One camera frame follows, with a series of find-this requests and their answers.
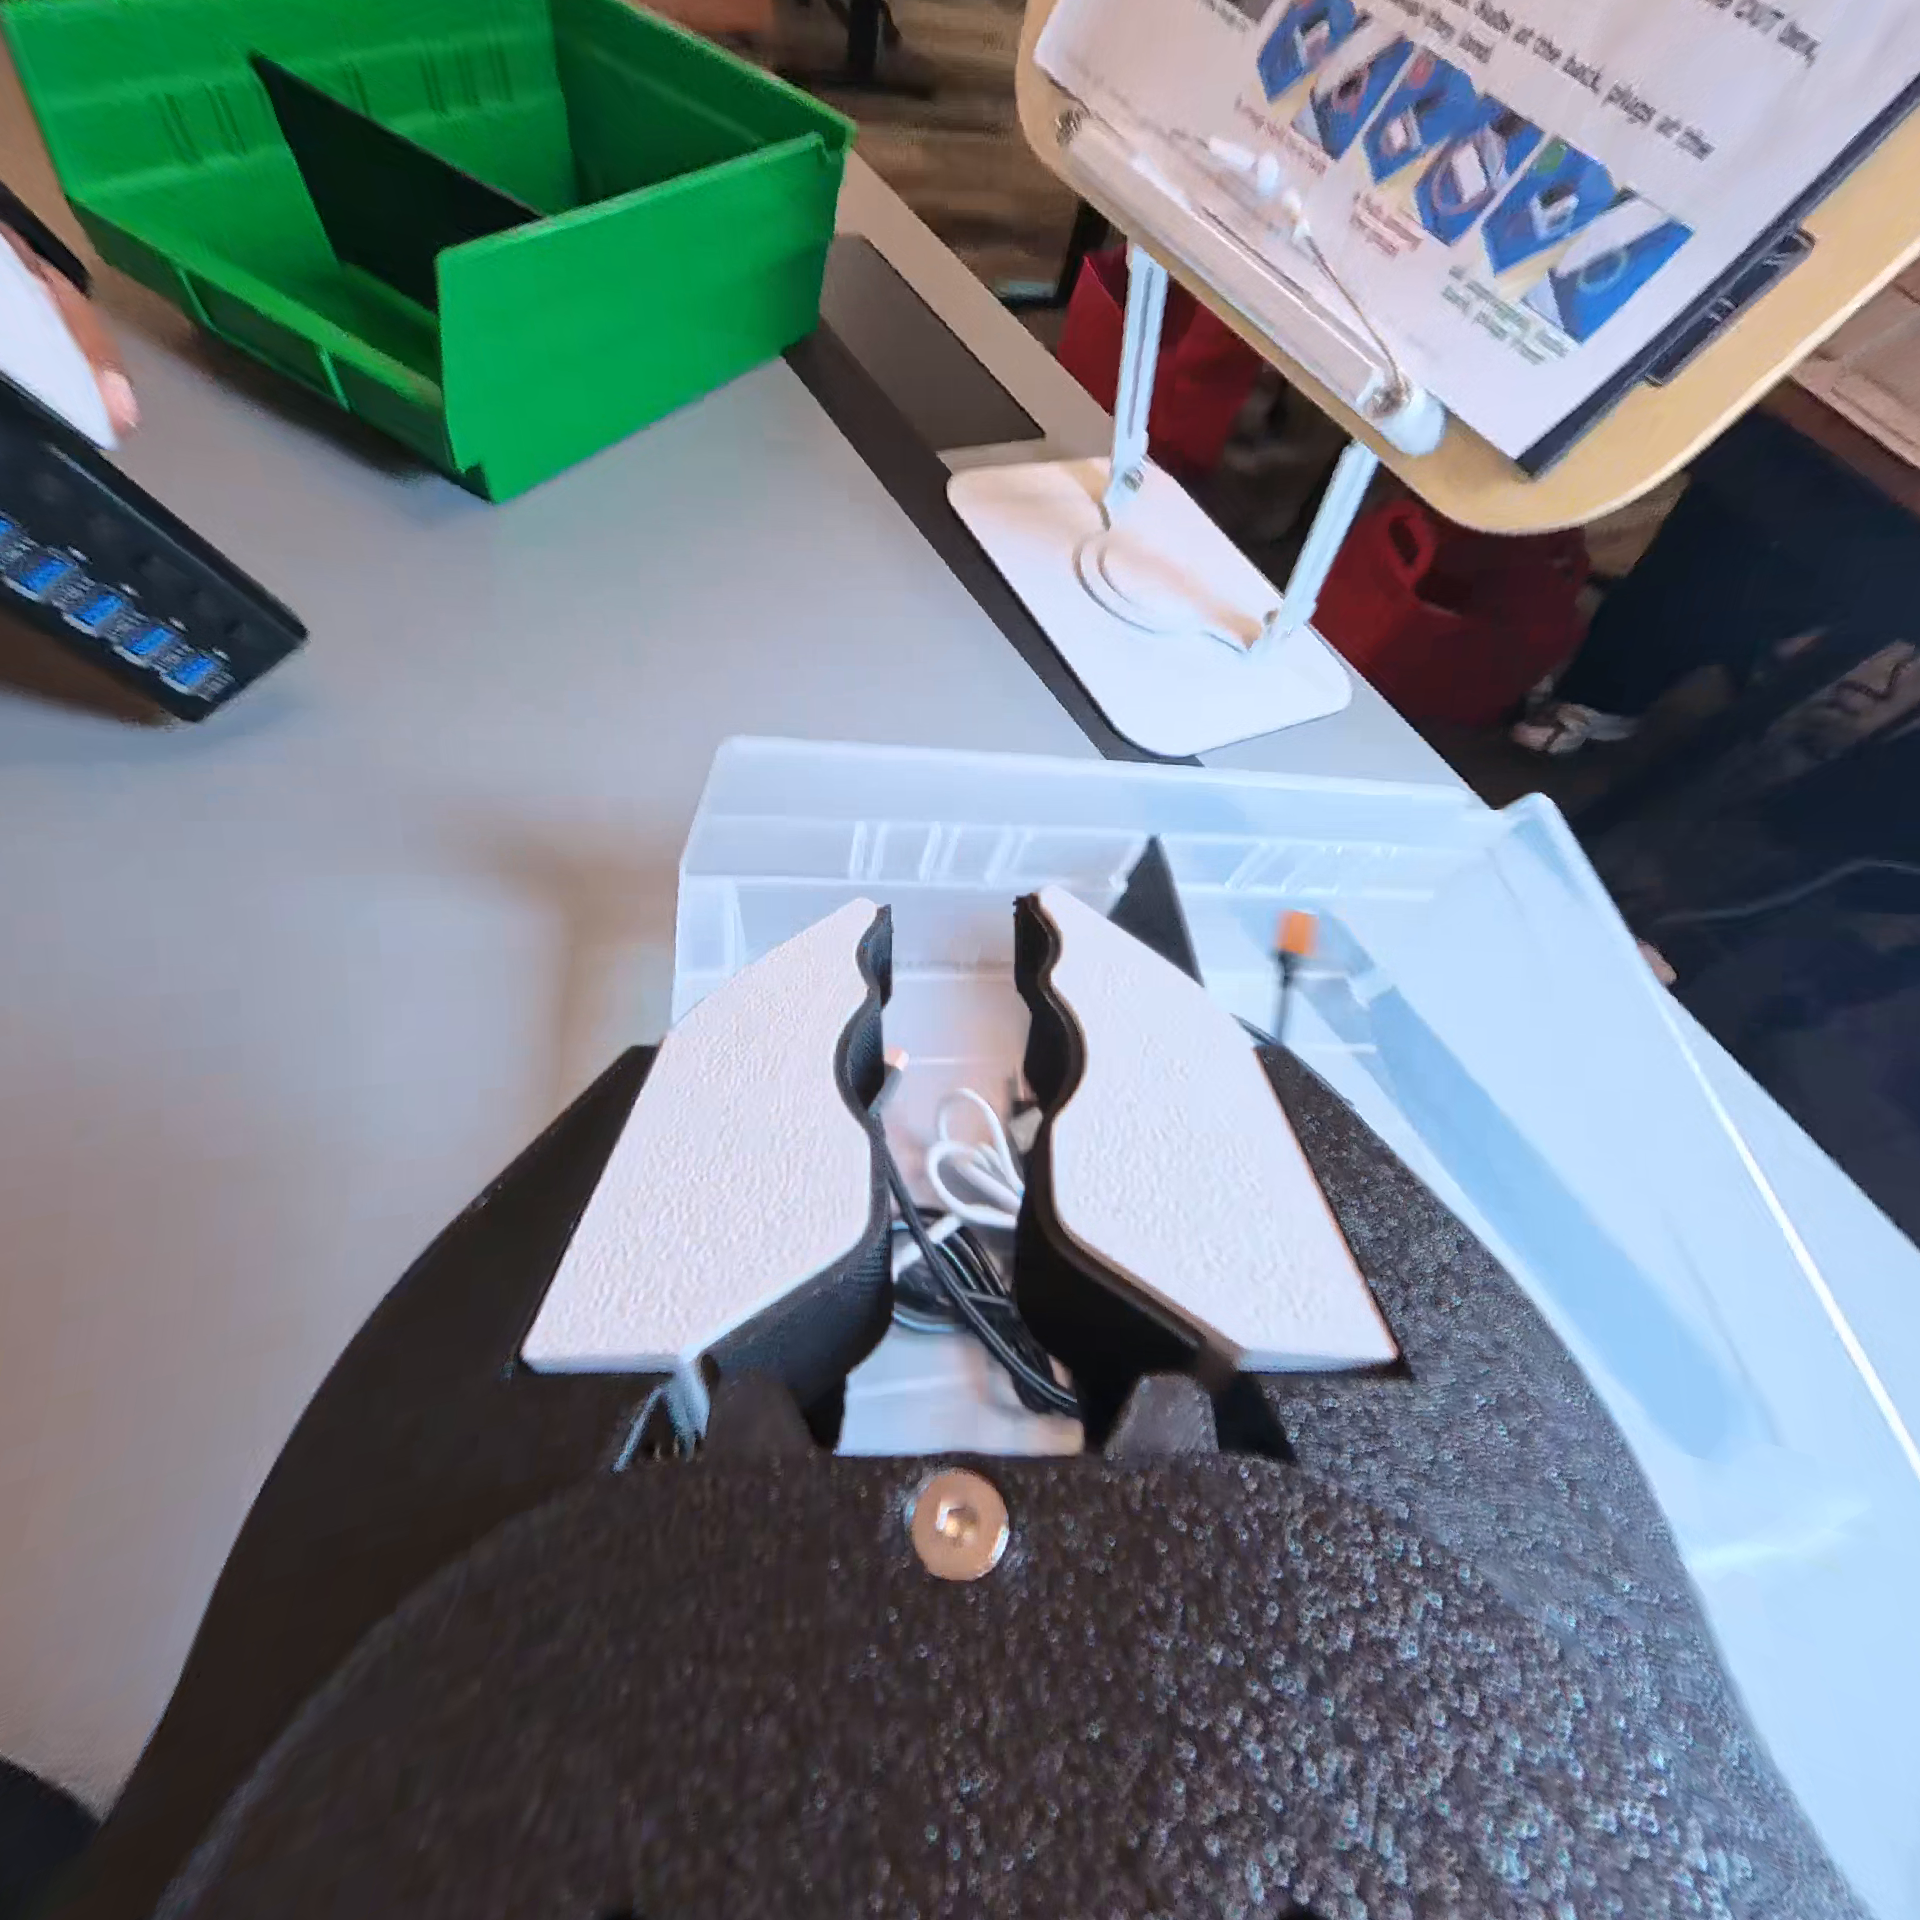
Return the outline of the clear plastic storage bin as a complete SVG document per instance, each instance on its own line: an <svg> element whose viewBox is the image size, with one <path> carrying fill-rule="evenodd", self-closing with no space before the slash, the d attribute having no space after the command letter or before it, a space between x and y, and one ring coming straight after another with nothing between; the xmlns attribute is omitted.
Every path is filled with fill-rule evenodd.
<svg viewBox="0 0 1920 1920"><path fill-rule="evenodd" d="M678 862L672 1018L852 896L935 1072L1007 1075L1013 903L1159 839L1211 995L1502 1258L1636 1453L1766 1741L1915 1722L1915 1249L1661 985L1548 800L741 737Z"/></svg>

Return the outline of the green plastic storage bin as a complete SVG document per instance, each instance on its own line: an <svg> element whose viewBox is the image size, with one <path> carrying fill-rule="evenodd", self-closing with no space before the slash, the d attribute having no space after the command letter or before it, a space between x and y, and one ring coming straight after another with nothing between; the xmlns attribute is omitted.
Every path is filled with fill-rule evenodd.
<svg viewBox="0 0 1920 1920"><path fill-rule="evenodd" d="M857 129L636 6L4 6L105 265L510 502L757 370L820 318ZM445 253L438 317L329 248L261 54L536 208Z"/></svg>

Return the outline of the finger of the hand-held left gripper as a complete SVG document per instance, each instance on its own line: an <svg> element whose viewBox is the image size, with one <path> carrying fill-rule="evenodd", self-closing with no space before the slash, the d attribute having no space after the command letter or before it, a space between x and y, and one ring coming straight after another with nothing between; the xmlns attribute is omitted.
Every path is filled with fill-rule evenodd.
<svg viewBox="0 0 1920 1920"><path fill-rule="evenodd" d="M3 376L100 451L116 451L84 357L84 327L105 327L92 301L12 226L3 229Z"/></svg>

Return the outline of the black bin divider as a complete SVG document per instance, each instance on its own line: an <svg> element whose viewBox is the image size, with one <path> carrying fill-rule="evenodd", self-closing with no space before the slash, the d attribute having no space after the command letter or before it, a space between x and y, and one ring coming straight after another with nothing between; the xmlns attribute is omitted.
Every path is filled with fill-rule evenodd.
<svg viewBox="0 0 1920 1920"><path fill-rule="evenodd" d="M1109 920L1195 985L1203 989L1207 983L1195 955L1179 885L1157 835L1148 838L1136 864L1129 870Z"/></svg>
<svg viewBox="0 0 1920 1920"><path fill-rule="evenodd" d="M441 312L441 257L541 213L261 54L247 58L325 238L342 261L422 312Z"/></svg>

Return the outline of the red bag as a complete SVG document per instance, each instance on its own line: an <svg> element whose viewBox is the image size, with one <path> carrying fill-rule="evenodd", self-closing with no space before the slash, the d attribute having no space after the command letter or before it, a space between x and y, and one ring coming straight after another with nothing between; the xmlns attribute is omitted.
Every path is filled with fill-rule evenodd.
<svg viewBox="0 0 1920 1920"><path fill-rule="evenodd" d="M1060 367L1101 408L1117 399L1123 310L1129 290L1124 248L1088 255L1072 285ZM1179 285L1168 286L1159 367L1148 415L1150 457L1188 482L1209 475L1247 402L1264 360Z"/></svg>
<svg viewBox="0 0 1920 1920"><path fill-rule="evenodd" d="M1412 496L1359 512L1312 627L1405 720L1488 730L1575 657L1581 531L1485 536Z"/></svg>

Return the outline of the printed instruction sheet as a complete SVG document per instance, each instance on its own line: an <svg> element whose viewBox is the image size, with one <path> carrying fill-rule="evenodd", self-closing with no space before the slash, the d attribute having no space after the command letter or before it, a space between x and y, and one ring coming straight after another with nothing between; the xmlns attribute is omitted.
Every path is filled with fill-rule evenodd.
<svg viewBox="0 0 1920 1920"><path fill-rule="evenodd" d="M1032 62L1264 344L1540 474L1915 110L1917 6L1081 3Z"/></svg>

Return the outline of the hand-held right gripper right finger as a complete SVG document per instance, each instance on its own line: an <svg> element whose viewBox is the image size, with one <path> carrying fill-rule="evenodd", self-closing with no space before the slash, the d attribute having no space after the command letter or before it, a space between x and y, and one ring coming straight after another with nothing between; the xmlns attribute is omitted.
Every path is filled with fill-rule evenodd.
<svg viewBox="0 0 1920 1920"><path fill-rule="evenodd" d="M1256 1434L1260 1381L1396 1369L1262 1050L1207 985L1060 885L1014 903L1014 983L1040 1112L1014 1301L1088 1448L1152 1376Z"/></svg>

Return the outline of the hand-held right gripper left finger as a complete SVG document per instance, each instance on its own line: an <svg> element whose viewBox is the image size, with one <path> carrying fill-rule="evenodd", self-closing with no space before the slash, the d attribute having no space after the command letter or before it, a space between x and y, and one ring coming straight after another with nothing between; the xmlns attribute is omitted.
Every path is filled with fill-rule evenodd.
<svg viewBox="0 0 1920 1920"><path fill-rule="evenodd" d="M893 914L857 896L699 999L660 1040L519 1360L652 1376L680 1439L717 1389L827 1405L887 1330L885 1077Z"/></svg>

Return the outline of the black multi-port usb hub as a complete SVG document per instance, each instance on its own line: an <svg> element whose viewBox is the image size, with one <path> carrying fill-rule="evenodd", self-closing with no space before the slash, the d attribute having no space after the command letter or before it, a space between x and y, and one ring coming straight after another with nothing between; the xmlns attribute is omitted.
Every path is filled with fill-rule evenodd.
<svg viewBox="0 0 1920 1920"><path fill-rule="evenodd" d="M3 379L3 606L64 658L196 725L305 646L275 592Z"/></svg>

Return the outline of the instruction sheet on stand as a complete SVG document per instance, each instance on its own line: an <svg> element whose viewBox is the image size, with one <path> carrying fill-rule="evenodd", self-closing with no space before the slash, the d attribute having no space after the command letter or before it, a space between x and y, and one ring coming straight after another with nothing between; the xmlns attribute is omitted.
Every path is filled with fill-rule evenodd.
<svg viewBox="0 0 1920 1920"><path fill-rule="evenodd" d="M1390 470L1440 514L1485 536L1542 536L1617 512L1660 488L1812 354L1915 259L1915 110L1857 167L1765 242L1648 373L1544 471L1527 474L1454 426L1429 454L1393 447L1331 395L1062 158L1065 96L1032 46L1054 6L1031 6L1016 62L1029 146L1126 242L1111 451L982 464L948 502L1097 715L1131 750L1200 759L1316 725L1353 699L1349 669L1312 627L1359 504ZM1148 454L1168 286L1214 312L1341 429L1328 491L1281 589L1240 557Z"/></svg>

